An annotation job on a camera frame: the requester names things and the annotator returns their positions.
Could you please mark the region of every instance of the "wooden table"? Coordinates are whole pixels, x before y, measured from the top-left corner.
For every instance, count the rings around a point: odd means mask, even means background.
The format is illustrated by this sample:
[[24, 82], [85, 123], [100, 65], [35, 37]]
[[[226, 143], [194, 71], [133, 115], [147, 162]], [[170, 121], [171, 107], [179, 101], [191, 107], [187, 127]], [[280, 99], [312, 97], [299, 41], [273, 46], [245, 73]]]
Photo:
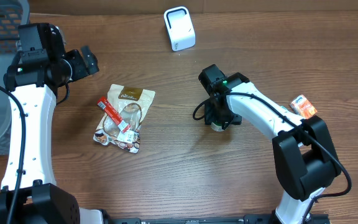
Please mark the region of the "wooden table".
[[[358, 223], [358, 11], [193, 14], [196, 45], [172, 52], [162, 15], [33, 17], [66, 35], [67, 50], [89, 45], [100, 72], [70, 85], [55, 109], [53, 169], [81, 207], [113, 217], [179, 218], [270, 213], [282, 188], [272, 145], [244, 121], [217, 133], [191, 114], [207, 94], [197, 77], [215, 63], [241, 72], [278, 104], [304, 94], [328, 124], [350, 172], [349, 195], [313, 211]], [[92, 140], [96, 106], [111, 84], [155, 90], [138, 154]], [[64, 89], [59, 91], [60, 98]], [[7, 157], [0, 156], [0, 183]], [[343, 175], [327, 192], [346, 187]]]

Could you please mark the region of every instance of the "small orange package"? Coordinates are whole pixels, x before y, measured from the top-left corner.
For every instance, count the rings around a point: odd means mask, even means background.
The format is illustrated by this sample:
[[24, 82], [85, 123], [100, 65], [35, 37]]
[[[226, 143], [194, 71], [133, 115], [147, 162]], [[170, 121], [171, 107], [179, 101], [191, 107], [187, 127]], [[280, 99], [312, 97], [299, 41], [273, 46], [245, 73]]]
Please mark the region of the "small orange package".
[[313, 115], [317, 113], [316, 108], [310, 103], [308, 99], [306, 99], [305, 96], [300, 95], [296, 97], [291, 103], [291, 108], [295, 111], [296, 114], [309, 119]]

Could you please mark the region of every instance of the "white device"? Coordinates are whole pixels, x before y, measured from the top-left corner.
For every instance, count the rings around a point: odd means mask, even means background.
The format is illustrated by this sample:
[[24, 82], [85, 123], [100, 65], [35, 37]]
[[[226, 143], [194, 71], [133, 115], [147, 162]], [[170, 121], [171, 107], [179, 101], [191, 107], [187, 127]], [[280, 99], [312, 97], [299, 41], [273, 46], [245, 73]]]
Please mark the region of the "white device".
[[186, 7], [180, 6], [166, 10], [164, 21], [173, 51], [187, 49], [196, 44], [196, 33]]

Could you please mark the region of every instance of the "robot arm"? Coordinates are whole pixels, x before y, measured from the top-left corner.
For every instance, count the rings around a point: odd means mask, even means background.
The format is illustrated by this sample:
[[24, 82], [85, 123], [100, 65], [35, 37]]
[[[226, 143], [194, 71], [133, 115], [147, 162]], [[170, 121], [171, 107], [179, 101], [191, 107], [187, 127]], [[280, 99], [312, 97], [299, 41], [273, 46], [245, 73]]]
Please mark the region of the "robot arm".
[[[80, 208], [74, 196], [56, 187], [51, 158], [51, 126], [57, 88], [99, 71], [88, 47], [66, 52], [60, 30], [51, 24], [19, 26], [22, 63], [9, 66], [6, 90], [20, 102], [25, 113], [24, 168], [15, 189], [21, 151], [21, 117], [11, 102], [12, 124], [9, 160], [0, 192], [0, 223], [7, 222], [14, 191], [18, 192], [15, 223], [105, 223], [100, 210]], [[32, 203], [24, 205], [28, 197]]]
[[[302, 123], [301, 120], [303, 120], [303, 117], [293, 114], [281, 106], [278, 106], [271, 99], [261, 94], [252, 82], [241, 83], [240, 85], [235, 86], [232, 89], [232, 92], [253, 93], [255, 96], [264, 99], [296, 125], [300, 125]], [[272, 110], [268, 109], [266, 105], [253, 98], [229, 95], [227, 96], [227, 104], [233, 113], [248, 120], [269, 140], [272, 140], [275, 136], [277, 136], [280, 131], [289, 131], [293, 129], [293, 126], [286, 122], [283, 123], [283, 120]]]
[[[320, 148], [300, 134], [300, 131], [309, 132], [337, 159], [324, 121], [317, 116], [304, 119], [278, 106], [261, 94], [255, 85], [240, 73], [226, 77], [216, 65], [212, 65], [204, 69], [198, 78], [211, 97], [211, 101], [204, 106], [205, 124], [222, 131], [230, 124], [240, 124], [242, 117], [272, 141], [276, 174], [284, 188], [284, 194], [280, 205], [270, 217], [271, 221], [285, 224], [302, 223], [311, 199], [321, 194], [341, 173], [340, 168], [333, 164]], [[253, 96], [236, 95], [236, 93]], [[298, 127], [294, 128], [284, 122], [267, 105], [256, 100], [256, 96]], [[302, 155], [299, 147], [310, 144], [312, 150]]]

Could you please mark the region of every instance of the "snack bag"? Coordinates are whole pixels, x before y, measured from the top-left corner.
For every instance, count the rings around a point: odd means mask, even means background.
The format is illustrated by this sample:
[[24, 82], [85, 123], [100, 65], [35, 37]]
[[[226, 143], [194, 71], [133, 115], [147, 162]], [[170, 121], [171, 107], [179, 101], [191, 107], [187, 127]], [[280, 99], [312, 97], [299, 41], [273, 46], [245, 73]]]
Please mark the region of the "snack bag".
[[140, 148], [140, 127], [149, 110], [155, 92], [141, 88], [111, 85], [107, 101], [102, 97], [98, 106], [105, 110], [93, 140], [107, 146], [109, 143], [128, 152]]

